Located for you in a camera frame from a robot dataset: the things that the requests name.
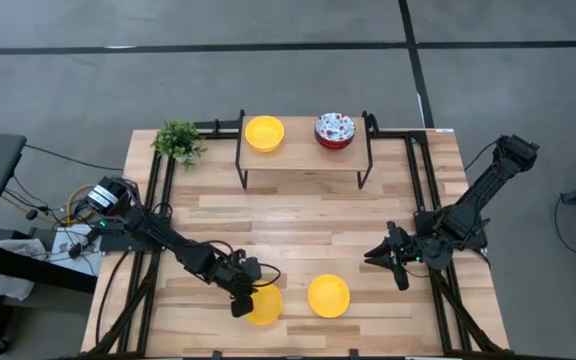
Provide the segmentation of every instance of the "cable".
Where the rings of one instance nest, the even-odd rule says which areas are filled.
[[[70,196],[68,197],[68,204],[66,205],[66,224],[72,225],[72,224],[76,224],[76,223],[77,223],[77,220],[76,220],[76,219],[73,220],[72,218],[77,215],[79,204],[81,203],[81,201],[82,201],[83,199],[80,199],[80,200],[77,200],[77,201],[74,201],[74,199],[75,199],[75,198],[77,197],[77,195],[79,195],[79,193],[81,193],[82,191],[87,190],[87,189],[92,189],[93,187],[95,187],[95,186],[94,186],[94,185],[84,185],[84,186],[80,187],[79,189],[75,190],[72,194],[70,194]],[[71,208],[71,206],[74,205],[75,203],[78,203],[78,204],[77,204],[77,207],[75,207],[75,209],[73,210],[73,212],[72,212],[72,214],[71,214],[70,208]],[[86,216],[82,217],[82,219],[85,221],[85,220],[88,219],[91,215],[92,215],[92,211],[90,211],[88,214],[86,214]]]
[[[72,246],[75,246],[76,244],[72,240],[72,237],[70,236],[70,233],[68,233],[68,230],[66,230],[66,228],[63,228],[63,229],[64,229],[64,232],[66,233],[66,236],[68,236],[68,240],[70,240],[70,244],[72,244]],[[88,259],[86,259],[85,256],[82,257],[81,254],[80,254],[80,256],[76,257],[76,259],[79,259],[79,258],[83,258],[88,263],[88,266],[90,267],[90,272],[92,273],[92,275],[97,276],[97,273],[95,273],[95,269],[92,267],[92,264],[90,263],[90,261]]]
[[[232,254],[235,252],[235,249],[233,249],[232,245],[228,244],[227,242],[225,242],[223,240],[198,241],[196,245],[201,245],[201,244],[221,244],[221,245],[228,248],[228,251],[230,252],[230,254],[228,254],[229,257],[231,257]]]
[[[41,206],[37,206],[37,205],[33,204],[28,199],[24,198],[23,195],[19,194],[18,192],[14,191],[14,190],[10,190],[10,189],[6,188],[6,189],[4,189],[4,192],[6,194],[10,195],[13,199],[19,201],[22,205],[25,205],[25,206],[28,206],[28,207],[31,207],[31,208],[37,209],[37,210],[42,208]]]
[[[112,269],[112,272],[110,273],[110,278],[108,279],[108,284],[106,284],[106,289],[104,290],[104,296],[101,297],[101,304],[99,305],[99,312],[97,313],[97,327],[95,329],[95,343],[97,345],[99,345],[99,331],[101,328],[101,313],[103,312],[104,309],[104,305],[106,304],[106,298],[108,297],[108,291],[110,290],[110,285],[112,284],[112,280],[115,278],[115,275],[117,274],[117,270],[119,269],[119,266],[121,265],[122,262],[124,262],[124,259],[126,258],[126,256],[128,256],[128,252],[124,252],[123,255],[121,255],[121,257],[119,258],[119,261],[117,261],[117,264],[115,264],[115,267]]]
[[[152,212],[156,212],[158,208],[162,208],[162,210],[163,210],[164,206],[166,207],[166,209],[170,210],[170,214],[168,214],[168,216],[172,216],[174,209],[168,203],[159,203],[159,204],[155,205],[155,207],[152,208]]]
[[[470,168],[472,166],[472,164],[474,164],[477,160],[479,160],[479,157],[484,153],[484,151],[488,150],[489,147],[495,145],[496,143],[497,143],[497,140],[491,142],[490,144],[486,145],[483,149],[481,149],[479,154],[477,154],[477,156],[475,156],[475,158],[472,159],[472,161],[468,165],[466,165],[466,167],[464,168],[464,171],[468,171],[468,168]]]
[[[566,249],[574,252],[576,254],[576,250],[571,248],[570,245],[568,245],[566,243],[566,241],[564,241],[563,236],[561,236],[561,231],[559,230],[559,223],[557,221],[557,212],[559,210],[559,204],[563,203],[563,201],[561,200],[561,197],[559,197],[557,199],[557,203],[555,204],[555,230],[557,230],[557,236],[559,237],[559,241],[561,241],[562,244],[564,244],[564,246],[566,247]]]
[[[274,284],[277,280],[279,280],[279,278],[281,277],[281,270],[279,270],[278,268],[276,268],[276,267],[274,267],[274,266],[272,266],[272,265],[270,265],[270,264],[265,264],[265,263],[259,263],[259,266],[261,266],[261,267],[267,267],[267,268],[269,268],[269,269],[275,270],[275,271],[277,272],[277,276],[275,276],[274,279],[270,280],[270,281],[267,282],[267,283],[264,283],[264,284],[250,284],[250,286],[252,286],[252,287],[264,287],[264,286],[272,285],[272,284]]]
[[[1,195],[1,198],[4,199],[5,201],[7,201],[8,203],[10,203],[10,205],[14,206],[16,209],[18,209],[18,210],[20,210],[21,212],[23,212],[24,214],[25,214],[25,213],[28,213],[28,211],[27,211],[26,209],[22,208],[19,204],[15,203],[15,202],[12,201],[11,199],[7,198],[5,195],[2,194],[2,195]],[[48,222],[48,223],[51,223],[51,224],[53,223],[52,220],[47,219],[47,218],[45,218],[45,217],[41,217],[41,216],[37,216],[36,219],[37,219],[37,220],[41,220],[41,221],[45,221],[45,222]]]
[[[430,274],[427,274],[427,275],[417,275],[417,274],[415,274],[415,273],[412,273],[412,272],[408,271],[408,269],[406,269],[405,267],[404,267],[404,270],[405,270],[408,274],[410,274],[410,275],[412,275],[412,276],[414,276],[414,277],[416,277],[416,278],[419,278],[419,279],[425,279],[425,278],[427,278],[427,277],[430,277]]]
[[[481,257],[486,264],[488,264],[488,268],[491,268],[492,265],[490,264],[490,259],[488,259],[488,256],[486,256],[481,250],[477,250],[477,249],[472,249],[472,251],[475,252],[475,254],[479,255],[479,257]]]
[[[45,207],[50,208],[50,206],[48,206],[48,203],[46,203],[45,201],[41,200],[40,198],[34,196],[28,190],[26,190],[26,188],[23,185],[21,185],[21,182],[19,182],[19,179],[17,179],[17,175],[13,174],[12,178],[13,178],[13,180],[15,180],[17,185],[19,185],[19,188],[21,188],[21,190],[26,193],[26,195],[28,195],[31,198],[33,198],[34,200],[39,201],[40,203],[44,204]]]
[[[126,327],[126,324],[132,318],[132,315],[137,309],[137,306],[139,306],[141,300],[144,298],[146,293],[155,286],[157,282],[156,274],[156,266],[154,266],[153,263],[150,263],[146,275],[137,288],[135,296],[126,304],[124,309],[121,311],[121,314],[117,317],[117,320],[110,327],[110,330],[103,336],[101,341],[99,341],[99,344],[90,349],[87,354],[107,354],[112,349],[112,346],[119,337],[120,332]]]
[[[122,168],[113,168],[113,167],[108,167],[108,166],[95,165],[95,164],[87,163],[87,162],[85,162],[85,161],[73,159],[73,158],[71,158],[71,157],[68,157],[68,156],[65,156],[65,155],[60,155],[60,154],[57,154],[57,153],[52,152],[52,151],[50,151],[50,150],[42,149],[42,148],[37,147],[37,146],[33,146],[33,145],[29,145],[29,144],[26,144],[25,146],[26,146],[27,148],[30,148],[30,149],[33,149],[33,150],[41,151],[41,152],[43,152],[43,153],[50,154],[50,155],[56,156],[56,157],[58,157],[58,158],[62,158],[62,159],[64,159],[64,160],[72,161],[72,162],[75,162],[75,163],[77,163],[77,164],[81,164],[81,165],[85,165],[85,166],[90,166],[90,167],[93,167],[93,168],[96,168],[96,169],[110,170],[110,171],[124,171],[124,169],[122,169]]]
[[[90,255],[94,255],[94,254],[98,254],[99,251],[92,251],[92,252],[87,252],[87,253],[81,253],[79,256],[83,257],[84,259],[86,258],[86,256],[90,256]],[[55,263],[55,262],[59,262],[59,261],[64,261],[64,260],[72,260],[70,258],[70,256],[65,257],[65,258],[61,258],[61,259],[49,259],[48,262],[49,263]]]

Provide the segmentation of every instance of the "wooden table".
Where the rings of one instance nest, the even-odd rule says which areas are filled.
[[[133,133],[125,175],[145,192],[156,131]],[[428,130],[429,147],[442,204],[454,202],[467,182],[454,133]],[[279,267],[277,282],[284,308],[279,320],[256,326],[230,316],[228,293],[186,273],[170,252],[159,268],[147,356],[347,356],[441,354],[430,281],[410,277],[410,289],[398,291],[392,273],[363,263],[363,253],[381,242],[386,221],[413,232],[415,211],[406,149],[402,140],[372,140],[374,169],[363,190],[354,173],[268,171],[241,188],[234,166],[236,141],[205,141],[208,152],[196,168],[177,167],[171,205],[172,226],[197,240],[221,239],[246,249],[249,256]],[[420,151],[417,161],[430,207]],[[157,199],[165,166],[161,166]],[[94,345],[94,329],[103,290],[120,254],[104,258],[82,350]],[[103,311],[102,333],[122,310],[132,254],[120,267]],[[149,263],[146,258],[144,270]],[[456,252],[461,295],[481,328],[502,347],[507,340],[487,265],[472,252]],[[408,270],[427,274],[425,265]],[[341,276],[351,291],[348,310],[337,319],[315,315],[307,301],[308,286],[318,275]],[[453,347],[458,332],[446,303]],[[128,349],[136,348],[141,309],[131,329]]]

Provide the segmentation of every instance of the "wooden shelf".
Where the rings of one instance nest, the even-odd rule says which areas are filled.
[[[279,148],[270,153],[256,151],[242,134],[239,166],[242,170],[312,170],[366,171],[370,166],[369,141],[363,118],[352,118],[355,137],[347,147],[331,150],[315,138],[316,117],[280,116],[284,125],[284,139]],[[245,131],[252,116],[243,119]]]

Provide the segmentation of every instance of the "bowl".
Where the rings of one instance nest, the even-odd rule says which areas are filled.
[[[341,113],[323,114],[315,121],[315,138],[329,149],[339,150],[350,145],[355,132],[355,122]]]
[[[245,136],[255,150],[271,152],[279,147],[284,138],[284,125],[276,117],[257,116],[246,125]]]
[[[281,292],[275,285],[257,287],[252,297],[252,312],[248,313],[248,321],[257,325],[268,325],[275,321],[281,313]]]
[[[335,275],[321,275],[308,288],[308,303],[317,315],[335,318],[343,314],[350,304],[350,290]]]

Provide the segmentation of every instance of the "table leg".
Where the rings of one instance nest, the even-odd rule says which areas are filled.
[[[366,170],[366,175],[364,175],[364,178],[361,178],[361,172],[357,171],[357,183],[359,185],[359,190],[363,189],[364,185],[366,184],[366,180],[368,180],[368,175],[370,175],[370,170],[372,170],[372,165],[370,167],[368,167],[368,170]]]
[[[239,174],[239,180],[241,180],[241,187],[244,189],[248,188],[248,170],[244,170],[243,174],[241,172],[241,168],[239,164],[235,164],[237,167],[237,174]]]
[[[97,278],[0,248],[0,274],[92,294]]]

